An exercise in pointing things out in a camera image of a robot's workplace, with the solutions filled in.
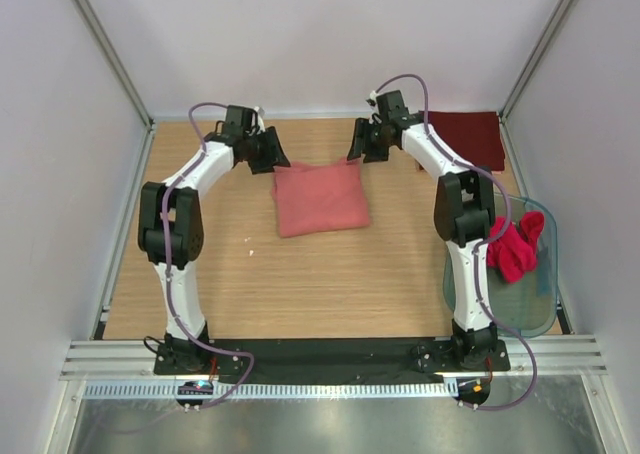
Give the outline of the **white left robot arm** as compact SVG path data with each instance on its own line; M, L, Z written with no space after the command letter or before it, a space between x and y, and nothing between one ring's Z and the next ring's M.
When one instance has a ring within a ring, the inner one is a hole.
M202 102L189 109L188 118L198 150L165 180L145 183L139 202L137 244L159 277L167 312L156 350L157 374L199 374L218 355L197 287L197 259L205 240L201 199L239 163L246 162L253 174L290 165L259 107Z

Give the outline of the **salmon pink t shirt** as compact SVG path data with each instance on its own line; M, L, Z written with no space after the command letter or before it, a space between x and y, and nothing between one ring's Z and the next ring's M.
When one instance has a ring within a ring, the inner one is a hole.
M282 238L364 228L371 224L359 161L277 167L272 197Z

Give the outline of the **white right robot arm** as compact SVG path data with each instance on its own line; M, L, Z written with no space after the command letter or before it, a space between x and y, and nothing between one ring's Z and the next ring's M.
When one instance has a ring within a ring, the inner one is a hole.
M374 112L356 120L347 158L384 162L395 146L437 181L433 221L447 246L455 293L450 356L461 369L480 370L498 341L486 264L496 220L493 182L444 143L424 111L410 113L400 91L374 92L368 103Z

